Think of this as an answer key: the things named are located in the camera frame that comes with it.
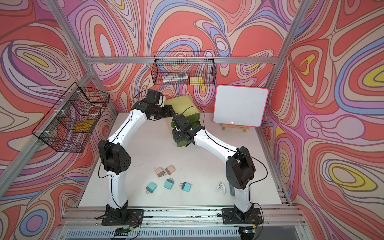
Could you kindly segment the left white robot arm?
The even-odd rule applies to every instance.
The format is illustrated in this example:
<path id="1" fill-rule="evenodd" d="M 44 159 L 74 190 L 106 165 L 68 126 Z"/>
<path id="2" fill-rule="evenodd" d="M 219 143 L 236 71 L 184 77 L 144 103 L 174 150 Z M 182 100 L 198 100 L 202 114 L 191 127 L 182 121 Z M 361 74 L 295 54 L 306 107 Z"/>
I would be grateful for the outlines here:
<path id="1" fill-rule="evenodd" d="M 117 131 L 98 144 L 101 164 L 109 180 L 108 205 L 116 211 L 127 206 L 126 173 L 132 161 L 128 153 L 128 144 L 146 121 L 165 119 L 174 114 L 173 108 L 165 105 L 164 101 L 165 97 L 160 97 L 159 100 L 145 98 L 135 103 Z"/>

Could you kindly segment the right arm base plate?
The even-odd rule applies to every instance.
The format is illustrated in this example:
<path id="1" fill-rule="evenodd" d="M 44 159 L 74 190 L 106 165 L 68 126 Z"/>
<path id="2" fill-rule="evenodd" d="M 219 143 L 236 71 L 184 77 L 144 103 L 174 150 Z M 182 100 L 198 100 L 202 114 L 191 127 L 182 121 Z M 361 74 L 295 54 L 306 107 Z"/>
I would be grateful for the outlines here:
<path id="1" fill-rule="evenodd" d="M 264 223 L 263 215 L 259 208 L 250 208 L 245 213 L 236 208 L 224 208 L 219 216 L 223 219 L 224 225 L 252 224 L 258 226 Z"/>

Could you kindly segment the pink plug one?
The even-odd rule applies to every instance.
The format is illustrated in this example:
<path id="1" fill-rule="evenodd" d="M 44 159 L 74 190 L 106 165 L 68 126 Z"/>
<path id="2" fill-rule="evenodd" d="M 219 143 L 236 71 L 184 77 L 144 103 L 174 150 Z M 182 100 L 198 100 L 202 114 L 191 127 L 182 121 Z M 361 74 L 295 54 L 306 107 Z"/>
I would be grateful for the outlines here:
<path id="1" fill-rule="evenodd" d="M 155 169 L 155 173 L 156 173 L 156 175 L 157 175 L 159 178 L 161 178 L 162 176 L 165 175 L 165 171 L 163 170 L 162 167 L 156 168 L 156 169 Z"/>

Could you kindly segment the yellow green drawer cabinet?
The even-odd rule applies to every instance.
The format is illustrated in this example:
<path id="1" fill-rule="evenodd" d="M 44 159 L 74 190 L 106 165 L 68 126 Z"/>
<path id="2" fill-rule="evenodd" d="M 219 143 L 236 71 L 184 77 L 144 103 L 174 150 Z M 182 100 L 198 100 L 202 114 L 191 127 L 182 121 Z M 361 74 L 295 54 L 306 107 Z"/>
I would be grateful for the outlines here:
<path id="1" fill-rule="evenodd" d="M 177 114 L 183 114 L 192 125 L 200 122 L 201 113 L 189 95 L 165 100 L 164 105 L 172 106 Z"/>

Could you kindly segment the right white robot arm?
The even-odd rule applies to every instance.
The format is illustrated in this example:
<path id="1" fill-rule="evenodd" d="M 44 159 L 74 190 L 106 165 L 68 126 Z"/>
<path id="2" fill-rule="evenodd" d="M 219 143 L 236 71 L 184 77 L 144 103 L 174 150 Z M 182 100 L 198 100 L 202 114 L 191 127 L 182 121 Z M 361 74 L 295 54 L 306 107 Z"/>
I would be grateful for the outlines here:
<path id="1" fill-rule="evenodd" d="M 231 219 L 245 223 L 254 209 L 247 187 L 254 179 L 256 168 L 249 150 L 244 146 L 236 148 L 224 143 L 210 134 L 201 124 L 190 123 L 183 114 L 175 114 L 172 122 L 175 126 L 172 134 L 176 143 L 185 141 L 187 145 L 200 146 L 226 165 L 226 177 L 235 188 L 236 197 L 235 216 Z"/>

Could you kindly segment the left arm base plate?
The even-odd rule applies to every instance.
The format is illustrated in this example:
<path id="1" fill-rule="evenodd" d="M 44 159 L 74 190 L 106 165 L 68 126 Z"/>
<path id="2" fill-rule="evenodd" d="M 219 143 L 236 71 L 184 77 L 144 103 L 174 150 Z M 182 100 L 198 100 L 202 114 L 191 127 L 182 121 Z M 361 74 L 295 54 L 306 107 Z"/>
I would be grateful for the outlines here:
<path id="1" fill-rule="evenodd" d="M 140 226 L 144 210 L 109 209 L 102 217 L 102 226 Z"/>

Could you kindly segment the pink plug two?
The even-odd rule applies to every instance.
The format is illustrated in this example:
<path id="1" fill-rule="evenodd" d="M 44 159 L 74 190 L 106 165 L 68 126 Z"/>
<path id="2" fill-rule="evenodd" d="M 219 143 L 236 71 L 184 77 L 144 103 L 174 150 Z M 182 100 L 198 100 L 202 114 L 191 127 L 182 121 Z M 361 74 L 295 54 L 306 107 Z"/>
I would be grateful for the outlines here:
<path id="1" fill-rule="evenodd" d="M 168 175 L 172 175 L 175 171 L 176 171 L 176 169 L 175 169 L 174 166 L 169 166 L 169 167 L 166 168 L 166 173 Z"/>

